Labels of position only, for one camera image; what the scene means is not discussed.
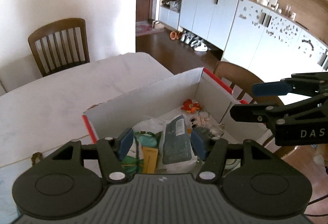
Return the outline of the green cartoon plush pillow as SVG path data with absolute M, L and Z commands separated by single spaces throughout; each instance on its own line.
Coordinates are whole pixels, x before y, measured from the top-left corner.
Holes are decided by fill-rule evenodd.
M 121 165 L 129 176 L 143 174 L 144 154 L 142 147 L 158 149 L 157 135 L 152 132 L 139 131 L 133 134 L 133 143 Z

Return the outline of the bunny face plush pad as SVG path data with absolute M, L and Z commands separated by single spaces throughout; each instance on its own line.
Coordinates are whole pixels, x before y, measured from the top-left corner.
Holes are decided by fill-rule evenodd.
M 208 117 L 193 116 L 192 118 L 190 118 L 191 128 L 206 127 L 209 121 L 210 118 Z

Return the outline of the yellow small carton box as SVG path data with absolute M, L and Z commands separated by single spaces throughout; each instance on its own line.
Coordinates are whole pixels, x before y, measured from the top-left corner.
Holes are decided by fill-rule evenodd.
M 158 149 L 142 147 L 143 150 L 143 174 L 154 174 L 157 167 Z

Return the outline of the orange crochet fish keychain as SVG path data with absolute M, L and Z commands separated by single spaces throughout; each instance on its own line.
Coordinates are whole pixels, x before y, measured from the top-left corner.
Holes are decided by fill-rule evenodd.
M 193 114 L 196 111 L 201 111 L 202 106 L 197 102 L 193 102 L 191 99 L 187 99 L 183 102 L 181 110 L 186 111 L 189 114 Z

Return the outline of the brown wooden chair near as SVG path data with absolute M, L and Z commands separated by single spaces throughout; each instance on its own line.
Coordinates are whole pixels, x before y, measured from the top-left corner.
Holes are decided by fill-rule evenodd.
M 237 94 L 239 104 L 234 105 L 238 113 L 255 113 L 264 111 L 268 106 L 283 106 L 283 102 L 278 96 L 256 96 L 253 94 L 254 84 L 263 83 L 263 81 L 252 72 L 238 65 L 219 61 L 213 72 L 220 79 L 228 80 L 232 90 L 241 90 Z

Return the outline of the brown wooden chair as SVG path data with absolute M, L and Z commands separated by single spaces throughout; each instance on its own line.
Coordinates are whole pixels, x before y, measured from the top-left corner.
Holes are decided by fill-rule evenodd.
M 68 18 L 40 27 L 28 37 L 43 77 L 90 62 L 86 21 Z
M 256 96 L 253 94 L 254 84 L 263 83 L 263 81 L 252 72 L 238 65 L 219 61 L 213 72 L 220 79 L 228 80 L 232 90 L 241 90 L 237 94 L 239 104 L 234 105 L 238 113 L 255 113 L 264 111 L 268 106 L 283 106 L 283 102 L 278 96 Z

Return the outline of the dark grey wipes packet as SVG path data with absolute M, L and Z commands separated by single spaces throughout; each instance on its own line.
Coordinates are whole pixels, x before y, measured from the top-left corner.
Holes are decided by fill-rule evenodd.
M 179 115 L 163 126 L 159 140 L 158 172 L 161 174 L 186 174 L 197 163 L 190 143 L 185 115 Z

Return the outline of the red white cardboard box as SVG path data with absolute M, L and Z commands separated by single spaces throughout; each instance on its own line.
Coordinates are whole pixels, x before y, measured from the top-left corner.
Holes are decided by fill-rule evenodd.
M 223 138 L 231 143 L 252 139 L 262 144 L 272 134 L 262 123 L 234 121 L 230 108 L 240 101 L 223 81 L 201 67 L 103 102 L 85 111 L 82 118 L 92 141 L 96 142 L 105 137 L 115 138 L 144 120 L 180 115 L 187 99 L 198 102 L 213 122 L 223 123 Z

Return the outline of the white tall cabinet unit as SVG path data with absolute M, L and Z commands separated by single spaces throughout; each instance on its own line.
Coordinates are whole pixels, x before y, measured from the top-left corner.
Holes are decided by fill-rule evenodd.
M 159 20 L 265 80 L 327 70 L 327 0 L 178 0 Z

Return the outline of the brown wooden chair far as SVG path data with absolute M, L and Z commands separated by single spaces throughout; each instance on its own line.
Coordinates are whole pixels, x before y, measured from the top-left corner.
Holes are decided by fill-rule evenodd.
M 68 18 L 40 27 L 28 37 L 43 77 L 90 62 L 86 21 Z

